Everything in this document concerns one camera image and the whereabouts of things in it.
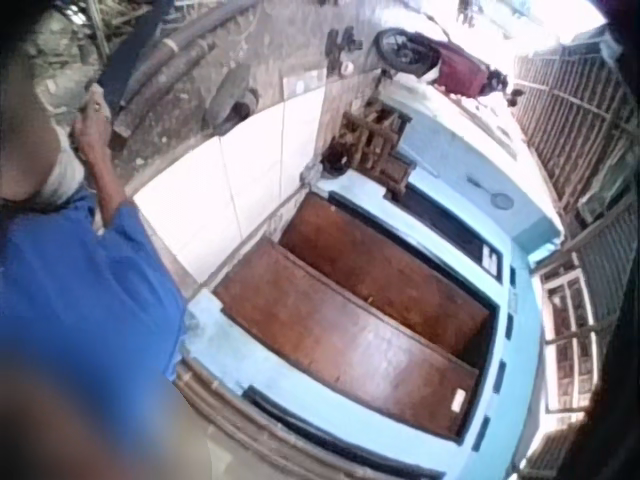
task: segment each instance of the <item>red motorcycle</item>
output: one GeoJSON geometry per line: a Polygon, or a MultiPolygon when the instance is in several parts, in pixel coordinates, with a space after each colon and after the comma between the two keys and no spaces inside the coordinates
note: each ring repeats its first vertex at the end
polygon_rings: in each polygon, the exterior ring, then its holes
{"type": "MultiPolygon", "coordinates": [[[[402,28],[389,28],[378,33],[375,40],[378,54],[392,70],[433,77],[433,83],[447,93],[478,98],[495,92],[506,95],[507,76],[500,70],[469,54],[453,42],[442,42],[421,33],[402,28]]],[[[515,106],[517,97],[524,92],[514,89],[507,102],[515,106]]]]}

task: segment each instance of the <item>white tiled wall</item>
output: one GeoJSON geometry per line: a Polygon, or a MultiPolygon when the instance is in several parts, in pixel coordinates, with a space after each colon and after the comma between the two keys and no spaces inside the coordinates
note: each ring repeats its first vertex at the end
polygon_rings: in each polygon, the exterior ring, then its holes
{"type": "Polygon", "coordinates": [[[324,88],[246,120],[185,155],[134,199],[198,282],[300,184],[312,159],[324,88]]]}

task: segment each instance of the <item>light blue concrete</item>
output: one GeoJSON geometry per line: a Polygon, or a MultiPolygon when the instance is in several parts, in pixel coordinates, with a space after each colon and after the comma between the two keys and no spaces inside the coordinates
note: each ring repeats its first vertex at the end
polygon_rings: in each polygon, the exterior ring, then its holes
{"type": "MultiPolygon", "coordinates": [[[[446,480],[499,480],[509,465],[525,422],[542,335],[540,307],[529,276],[527,255],[548,244],[553,238],[546,237],[557,236],[558,231],[549,217],[545,220],[544,208],[513,180],[513,168],[505,163],[507,160],[513,163],[512,159],[505,159],[504,152],[500,154],[495,145],[485,145],[486,151],[479,151],[471,146],[470,140],[461,141],[451,128],[443,130],[436,121],[439,113],[431,114],[414,116],[405,134],[407,141],[403,139],[401,145],[403,153],[421,166],[409,181],[446,205],[502,252],[502,284],[439,234],[386,200],[385,189],[364,176],[348,171],[338,179],[321,180],[315,188],[321,193],[338,192],[366,209],[500,307],[495,343],[485,370],[486,381],[462,445],[399,424],[313,380],[226,318],[220,311],[220,303],[209,292],[201,292],[189,305],[186,348],[189,355],[236,393],[254,385],[283,407],[348,442],[407,463],[444,471],[446,480]],[[502,162],[506,170],[512,170],[511,174],[500,173],[500,165],[487,161],[489,154],[503,155],[498,164],[502,162]],[[518,208],[499,214],[493,211],[486,204],[486,193],[466,182],[469,169],[480,176],[479,180],[493,179],[502,191],[507,189],[518,202],[518,208]],[[520,244],[514,241],[518,234],[522,234],[520,244]],[[511,265],[518,275],[517,313],[512,339],[507,341],[511,265]],[[507,370],[502,392],[497,396],[493,394],[493,384],[501,359],[507,362],[507,370]],[[472,453],[485,415],[492,417],[490,427],[480,452],[472,453]]],[[[488,188],[495,186],[489,183],[488,188]]]]}
{"type": "Polygon", "coordinates": [[[514,140],[512,156],[431,87],[394,81],[380,96],[412,117],[398,150],[481,210],[527,254],[560,235],[560,220],[524,144],[514,140]],[[469,183],[469,176],[489,192],[509,195],[514,207],[494,208],[490,194],[469,183]]]}
{"type": "Polygon", "coordinates": [[[494,395],[487,414],[491,424],[482,448],[471,453],[463,480],[501,480],[511,462],[524,426],[533,392],[542,339],[541,309],[529,280],[527,256],[514,246],[512,264],[518,275],[518,313],[511,341],[502,351],[507,363],[500,395],[494,395]]]}
{"type": "Polygon", "coordinates": [[[409,428],[335,393],[271,353],[225,317],[220,307],[207,291],[189,304],[185,354],[237,394],[254,385],[314,425],[407,463],[445,472],[462,466],[464,456],[455,443],[409,428]]]}

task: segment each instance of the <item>brown wooden panel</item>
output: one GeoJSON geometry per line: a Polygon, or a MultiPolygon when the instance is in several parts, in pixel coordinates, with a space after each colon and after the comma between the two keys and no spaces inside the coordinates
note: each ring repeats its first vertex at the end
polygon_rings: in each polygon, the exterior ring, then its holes
{"type": "Polygon", "coordinates": [[[215,294],[240,326],[328,387],[399,422],[456,435],[477,371],[279,245],[261,240],[215,294]],[[459,413],[457,389],[466,392],[459,413]]]}
{"type": "Polygon", "coordinates": [[[307,195],[280,244],[341,287],[459,356],[489,312],[391,240],[307,195]]]}

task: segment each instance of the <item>black hose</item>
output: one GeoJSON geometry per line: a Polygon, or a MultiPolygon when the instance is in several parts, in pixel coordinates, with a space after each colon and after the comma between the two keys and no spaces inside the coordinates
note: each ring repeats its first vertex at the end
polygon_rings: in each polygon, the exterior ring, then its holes
{"type": "Polygon", "coordinates": [[[123,139],[129,138],[142,119],[173,85],[190,72],[215,47],[215,33],[204,35],[173,57],[123,110],[113,125],[113,131],[123,139]]]}
{"type": "Polygon", "coordinates": [[[122,96],[121,105],[127,105],[151,77],[186,45],[257,3],[258,0],[234,0],[208,10],[169,35],[136,69],[122,96]]]}
{"type": "Polygon", "coordinates": [[[104,99],[114,115],[120,108],[140,52],[156,34],[158,25],[174,3],[174,0],[154,0],[153,8],[136,20],[133,31],[109,57],[98,84],[104,89],[104,99]]]}

